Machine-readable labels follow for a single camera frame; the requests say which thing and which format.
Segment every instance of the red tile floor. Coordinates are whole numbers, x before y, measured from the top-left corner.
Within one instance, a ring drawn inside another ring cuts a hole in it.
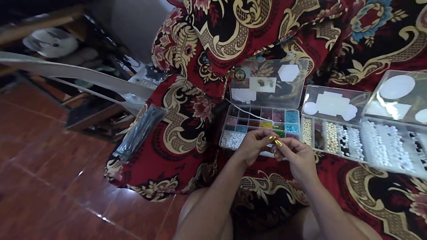
[[[66,131],[66,117],[31,86],[0,95],[0,239],[171,239],[187,196],[153,203],[110,185],[114,145]]]

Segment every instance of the bead organizer box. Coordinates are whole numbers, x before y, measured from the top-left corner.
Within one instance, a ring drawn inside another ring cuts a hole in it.
[[[309,85],[302,140],[318,151],[425,179],[426,80],[427,73],[388,70],[367,102],[368,93]]]
[[[302,142],[320,152],[364,162],[360,127],[316,117],[301,117]]]
[[[309,63],[308,59],[282,59],[245,61],[236,66],[230,102],[242,111],[229,107],[219,145],[235,150],[247,132],[259,128],[300,139],[300,115],[296,109]],[[273,156],[269,152],[261,155]]]
[[[300,139],[298,110],[240,105],[238,107],[256,116],[261,116],[272,121],[260,120],[230,105],[219,141],[220,147],[236,150],[242,143],[247,132],[260,128],[271,129],[282,138]],[[262,152],[261,155],[273,156],[269,152]]]
[[[373,166],[427,178],[427,73],[388,70],[363,110],[365,158]]]
[[[363,162],[358,123],[369,97],[367,92],[308,85],[301,112],[302,142]]]

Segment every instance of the white plastic chair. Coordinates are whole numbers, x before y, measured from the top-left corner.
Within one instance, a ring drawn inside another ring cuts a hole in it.
[[[92,69],[45,61],[43,59],[17,53],[0,51],[0,64],[29,71],[31,73],[76,87],[82,91],[86,91],[90,94],[112,101],[116,104],[120,104],[135,116],[142,109],[147,99],[151,96],[154,89],[157,87],[155,84],[150,82],[145,82],[144,86],[137,85]],[[120,94],[125,99],[125,101],[117,101],[87,88],[59,79],[58,77],[75,78],[90,82]]]

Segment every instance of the wall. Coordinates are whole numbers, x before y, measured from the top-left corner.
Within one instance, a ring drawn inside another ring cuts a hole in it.
[[[154,38],[173,8],[166,0],[98,0],[91,12],[134,57],[150,63]]]

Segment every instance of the hand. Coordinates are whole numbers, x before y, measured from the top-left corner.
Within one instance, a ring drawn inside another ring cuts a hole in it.
[[[272,143],[279,136],[268,129],[257,129],[246,133],[245,138],[239,148],[234,153],[238,161],[242,161],[246,167],[254,164],[259,154],[263,151],[273,153],[274,151],[267,145]]]
[[[320,182],[314,152],[309,145],[294,138],[278,138],[272,150],[278,150],[274,154],[277,161],[283,160],[283,157],[289,160],[292,175],[303,187]]]

